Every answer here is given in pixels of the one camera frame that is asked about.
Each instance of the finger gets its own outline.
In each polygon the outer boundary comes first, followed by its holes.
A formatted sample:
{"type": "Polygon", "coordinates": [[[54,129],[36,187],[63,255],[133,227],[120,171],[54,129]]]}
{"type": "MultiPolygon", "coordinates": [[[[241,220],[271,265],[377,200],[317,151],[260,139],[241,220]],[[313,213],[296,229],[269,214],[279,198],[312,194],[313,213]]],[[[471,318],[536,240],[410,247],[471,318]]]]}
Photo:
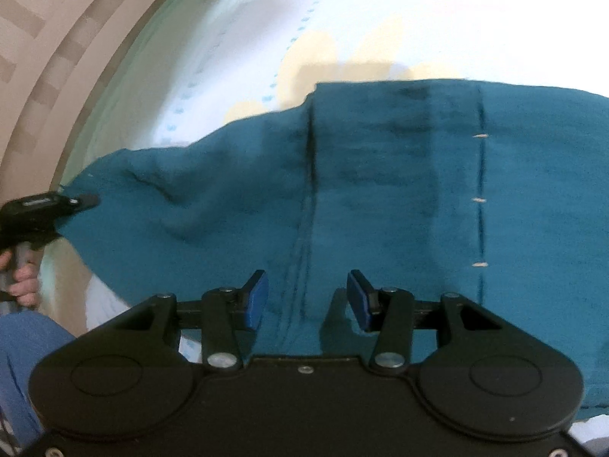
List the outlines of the finger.
{"type": "Polygon", "coordinates": [[[4,251],[2,254],[0,254],[0,271],[4,270],[8,266],[11,257],[13,257],[11,251],[4,251]]]}
{"type": "Polygon", "coordinates": [[[15,281],[24,281],[38,276],[38,267],[32,263],[22,266],[14,273],[15,281]]]}
{"type": "Polygon", "coordinates": [[[40,305],[40,296],[38,294],[26,294],[17,298],[17,302],[26,308],[35,308],[40,305]]]}
{"type": "Polygon", "coordinates": [[[19,283],[13,283],[8,288],[8,293],[11,296],[25,296],[26,294],[35,294],[38,292],[40,284],[37,278],[30,278],[28,280],[21,281],[19,283]]]}

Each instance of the screw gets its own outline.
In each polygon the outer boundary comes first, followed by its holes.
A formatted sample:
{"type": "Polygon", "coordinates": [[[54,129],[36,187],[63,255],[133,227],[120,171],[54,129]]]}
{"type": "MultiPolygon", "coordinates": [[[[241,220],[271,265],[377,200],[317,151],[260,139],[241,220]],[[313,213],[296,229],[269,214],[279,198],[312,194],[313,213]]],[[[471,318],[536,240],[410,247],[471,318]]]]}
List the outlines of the screw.
{"type": "Polygon", "coordinates": [[[63,457],[63,452],[55,447],[46,449],[45,457],[63,457]]]}
{"type": "Polygon", "coordinates": [[[237,364],[237,357],[230,352],[216,352],[207,358],[207,362],[214,368],[232,368],[237,364]]]}
{"type": "Polygon", "coordinates": [[[375,356],[375,363],[382,368],[401,368],[406,363],[404,356],[397,352],[381,352],[375,356]]]}

